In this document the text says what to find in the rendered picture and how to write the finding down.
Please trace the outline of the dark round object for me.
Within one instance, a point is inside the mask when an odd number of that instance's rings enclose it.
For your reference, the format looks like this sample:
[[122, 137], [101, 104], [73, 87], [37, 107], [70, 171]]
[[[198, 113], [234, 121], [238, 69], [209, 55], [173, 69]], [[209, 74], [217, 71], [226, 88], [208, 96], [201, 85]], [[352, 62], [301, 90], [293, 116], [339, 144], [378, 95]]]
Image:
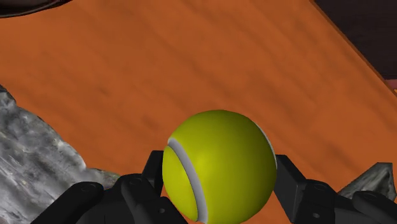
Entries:
[[0, 18], [19, 17], [62, 6], [72, 0], [0, 0]]

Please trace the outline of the orange wooden table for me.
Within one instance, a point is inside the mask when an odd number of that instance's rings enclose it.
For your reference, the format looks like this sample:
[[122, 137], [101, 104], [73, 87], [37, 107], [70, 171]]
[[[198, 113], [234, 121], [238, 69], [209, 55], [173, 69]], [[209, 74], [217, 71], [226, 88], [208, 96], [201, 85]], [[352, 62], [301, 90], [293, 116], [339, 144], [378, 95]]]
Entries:
[[0, 84], [90, 167], [140, 172], [187, 117], [228, 109], [334, 189], [397, 183], [397, 96], [309, 0], [74, 0], [0, 19]]

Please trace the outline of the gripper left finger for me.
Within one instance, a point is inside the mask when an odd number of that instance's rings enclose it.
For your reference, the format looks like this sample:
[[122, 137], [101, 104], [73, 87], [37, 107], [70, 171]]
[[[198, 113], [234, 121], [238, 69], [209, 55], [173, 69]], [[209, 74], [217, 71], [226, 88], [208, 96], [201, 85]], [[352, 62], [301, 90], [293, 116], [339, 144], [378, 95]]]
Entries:
[[120, 176], [107, 190], [96, 182], [72, 185], [31, 224], [188, 224], [161, 196], [163, 154], [153, 150], [141, 174]]

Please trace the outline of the grey mottled rock-like object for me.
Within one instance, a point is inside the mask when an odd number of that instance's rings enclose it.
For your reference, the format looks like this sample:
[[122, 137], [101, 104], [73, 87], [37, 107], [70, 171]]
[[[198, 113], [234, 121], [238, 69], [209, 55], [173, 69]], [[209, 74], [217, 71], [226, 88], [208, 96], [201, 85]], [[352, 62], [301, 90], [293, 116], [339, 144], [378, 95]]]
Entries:
[[46, 122], [0, 85], [0, 224], [30, 224], [71, 185], [111, 188], [119, 175], [88, 168]]
[[397, 190], [394, 185], [393, 164], [390, 162], [377, 162], [356, 179], [343, 187], [338, 194], [352, 199], [357, 191], [373, 191], [381, 193], [394, 201]]

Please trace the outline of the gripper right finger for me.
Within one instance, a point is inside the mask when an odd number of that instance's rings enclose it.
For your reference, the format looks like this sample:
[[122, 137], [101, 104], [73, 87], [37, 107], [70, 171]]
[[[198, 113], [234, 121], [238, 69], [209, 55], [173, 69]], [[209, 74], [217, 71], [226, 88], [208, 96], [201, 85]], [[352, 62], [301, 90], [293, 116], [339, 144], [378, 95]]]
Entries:
[[327, 183], [307, 179], [286, 155], [277, 155], [274, 193], [292, 224], [397, 224], [397, 203], [380, 192], [349, 199]]

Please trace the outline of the yellow-green tennis ball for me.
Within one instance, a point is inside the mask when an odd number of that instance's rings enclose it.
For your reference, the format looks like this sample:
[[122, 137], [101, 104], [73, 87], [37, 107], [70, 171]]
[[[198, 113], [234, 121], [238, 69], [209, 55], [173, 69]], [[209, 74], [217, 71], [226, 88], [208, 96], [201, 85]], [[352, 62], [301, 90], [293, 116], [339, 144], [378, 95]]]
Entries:
[[241, 224], [267, 203], [275, 185], [275, 153], [248, 117], [212, 110], [185, 120], [164, 149], [166, 192], [187, 218]]

